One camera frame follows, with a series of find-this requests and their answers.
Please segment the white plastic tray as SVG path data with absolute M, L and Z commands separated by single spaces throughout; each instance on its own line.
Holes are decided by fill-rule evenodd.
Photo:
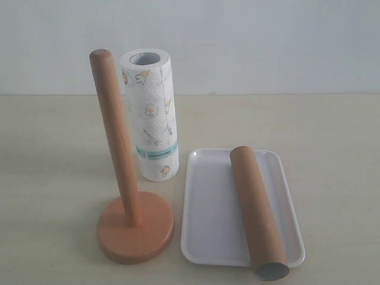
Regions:
M 254 152 L 288 265 L 298 267 L 305 247 L 281 159 L 270 150 Z M 251 264 L 228 148 L 198 148 L 188 156 L 180 248 L 194 264 Z

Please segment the printed white paper towel roll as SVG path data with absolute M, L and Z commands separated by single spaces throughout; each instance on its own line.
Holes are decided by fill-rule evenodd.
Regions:
M 179 147 L 170 55 L 137 49 L 120 65 L 142 175 L 153 182 L 171 179 L 179 170 Z

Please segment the wooden paper towel holder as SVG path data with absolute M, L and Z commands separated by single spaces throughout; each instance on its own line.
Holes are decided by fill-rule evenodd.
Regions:
M 97 240 L 111 260 L 139 264 L 155 258 L 168 246 L 174 215 L 161 196 L 139 190 L 112 53 L 97 49 L 89 59 L 120 193 L 99 217 Z

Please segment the brown cardboard tube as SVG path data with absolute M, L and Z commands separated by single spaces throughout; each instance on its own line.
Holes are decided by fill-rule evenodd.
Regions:
M 234 148 L 230 161 L 254 277 L 282 279 L 290 271 L 287 255 L 254 151 L 248 146 Z

